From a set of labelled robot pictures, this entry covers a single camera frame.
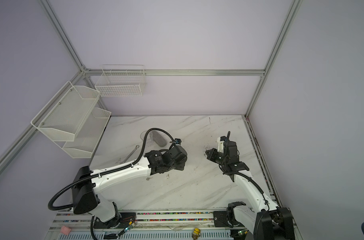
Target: marble surface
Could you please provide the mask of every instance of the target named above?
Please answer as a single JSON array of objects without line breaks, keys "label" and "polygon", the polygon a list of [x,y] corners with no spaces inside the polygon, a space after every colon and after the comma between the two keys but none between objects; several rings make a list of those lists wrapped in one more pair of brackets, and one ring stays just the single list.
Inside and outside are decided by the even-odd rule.
[{"label": "marble surface", "polygon": [[[240,160],[250,168],[258,185],[269,192],[241,115],[111,117],[90,169],[119,164],[138,144],[140,148],[128,161],[136,159],[142,147],[140,135],[152,127],[182,140],[181,145],[188,154],[184,170],[136,178],[102,192],[118,209],[214,209],[236,201],[247,204],[244,192],[222,174],[217,164],[207,160],[204,153],[217,148],[217,138],[228,131],[231,131],[230,139],[237,143]],[[161,149],[154,142],[148,143],[145,153]]]}]

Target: white mesh shelf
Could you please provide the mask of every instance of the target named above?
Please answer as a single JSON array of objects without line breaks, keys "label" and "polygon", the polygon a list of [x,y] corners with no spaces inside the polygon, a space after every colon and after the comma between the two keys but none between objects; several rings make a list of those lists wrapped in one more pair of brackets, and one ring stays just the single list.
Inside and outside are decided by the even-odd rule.
[{"label": "white mesh shelf", "polygon": [[91,158],[110,115],[109,111],[94,108],[75,140],[66,142],[62,149],[72,158]]},{"label": "white mesh shelf", "polygon": [[142,96],[146,86],[143,65],[102,65],[95,89],[103,97]]},{"label": "white mesh shelf", "polygon": [[52,141],[74,141],[100,97],[100,92],[85,86],[73,86],[51,109],[45,118],[34,125]]}]

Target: gray oval object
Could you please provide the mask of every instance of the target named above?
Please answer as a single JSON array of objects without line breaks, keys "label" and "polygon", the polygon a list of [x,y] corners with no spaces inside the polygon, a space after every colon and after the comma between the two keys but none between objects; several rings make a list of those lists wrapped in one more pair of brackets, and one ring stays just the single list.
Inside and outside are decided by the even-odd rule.
[{"label": "gray oval object", "polygon": [[153,140],[158,144],[160,147],[164,147],[167,144],[167,141],[162,135],[160,135],[157,131],[152,131],[153,133]]}]

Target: metal beam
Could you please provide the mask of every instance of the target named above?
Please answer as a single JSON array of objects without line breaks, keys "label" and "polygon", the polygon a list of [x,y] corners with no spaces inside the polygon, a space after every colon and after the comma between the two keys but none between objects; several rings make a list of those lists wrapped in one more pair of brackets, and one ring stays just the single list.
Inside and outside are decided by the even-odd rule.
[{"label": "metal beam", "polygon": [[[100,69],[86,70],[84,73],[87,76],[100,76],[103,71]],[[265,71],[263,69],[186,69],[186,70],[159,70],[159,69],[145,69],[146,76],[263,76]]]},{"label": "metal beam", "polygon": [[46,16],[48,17],[49,21],[53,25],[55,31],[57,32],[58,36],[60,37],[62,43],[64,44],[66,50],[69,52],[71,58],[74,60],[75,64],[78,66],[80,71],[86,70],[86,67],[82,64],[77,52],[73,44],[71,43],[69,37],[64,30],[57,14],[54,11],[53,6],[51,5],[49,0],[38,0],[41,7],[43,8]]},{"label": "metal beam", "polygon": [[298,12],[298,9],[300,7],[300,4],[302,3],[303,0],[293,0],[290,6],[290,10],[287,13],[286,19],[283,23],[283,26],[280,30],[279,36],[275,42],[275,45],[271,51],[269,60],[267,61],[266,67],[265,67],[265,74],[264,76],[261,77],[261,79],[259,80],[259,84],[254,92],[254,95],[252,96],[251,102],[249,104],[249,107],[247,108],[246,111],[246,117],[249,117],[252,109],[255,106],[255,102],[258,99],[260,93],[262,92],[262,88],[264,86],[264,84],[266,83],[267,77],[269,76],[269,73],[271,71],[271,67],[275,62],[276,57],[278,56],[279,50],[282,47],[283,41],[286,38],[287,32],[289,31],[289,28]]},{"label": "metal beam", "polygon": [[[83,73],[77,73],[70,82],[75,84],[79,79],[83,77]],[[45,105],[46,111],[42,111],[41,116],[37,116],[37,121],[40,121],[41,118],[45,116],[45,113],[49,111],[54,104],[56,104],[59,99],[65,94],[67,88],[62,88],[55,96]],[[29,125],[25,131],[18,137],[15,142],[13,142],[12,146],[7,149],[7,151],[0,157],[0,176],[6,170],[7,166],[13,161],[13,159],[17,156],[17,154],[21,151],[21,149],[26,145],[26,143],[31,139],[31,137],[36,133],[37,129],[32,125]]]}]

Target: white arm segment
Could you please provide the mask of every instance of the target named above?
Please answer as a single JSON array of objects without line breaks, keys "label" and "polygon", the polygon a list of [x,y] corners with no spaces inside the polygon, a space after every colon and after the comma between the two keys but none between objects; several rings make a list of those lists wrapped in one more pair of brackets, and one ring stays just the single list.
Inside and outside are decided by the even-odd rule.
[{"label": "white arm segment", "polygon": [[[93,170],[93,174],[103,173],[108,170],[123,167],[127,164],[131,164],[132,162],[133,161],[109,168]],[[130,179],[149,176],[151,173],[151,169],[148,167],[148,165],[149,161],[147,160],[147,158],[142,157],[139,162],[133,167],[91,179],[91,182],[95,184],[95,187],[93,188],[94,193],[98,194],[98,199],[100,200],[100,203],[95,209],[89,211],[89,213],[97,216],[102,222],[106,222],[115,217],[116,212],[114,205],[112,204],[112,202],[109,202],[107,199],[105,199],[100,193],[108,189],[109,187],[128,181]]]},{"label": "white arm segment", "polygon": [[[240,173],[248,177],[252,177],[250,171],[241,170]],[[242,223],[249,231],[254,230],[256,213],[261,212],[262,209],[267,211],[268,206],[269,210],[275,210],[278,205],[270,199],[265,193],[263,196],[266,198],[268,202],[268,206],[265,204],[262,194],[258,191],[258,189],[247,179],[242,176],[234,175],[234,182],[246,193],[247,199],[251,204],[252,211],[250,207],[242,205],[234,208],[234,216],[235,219]]]}]

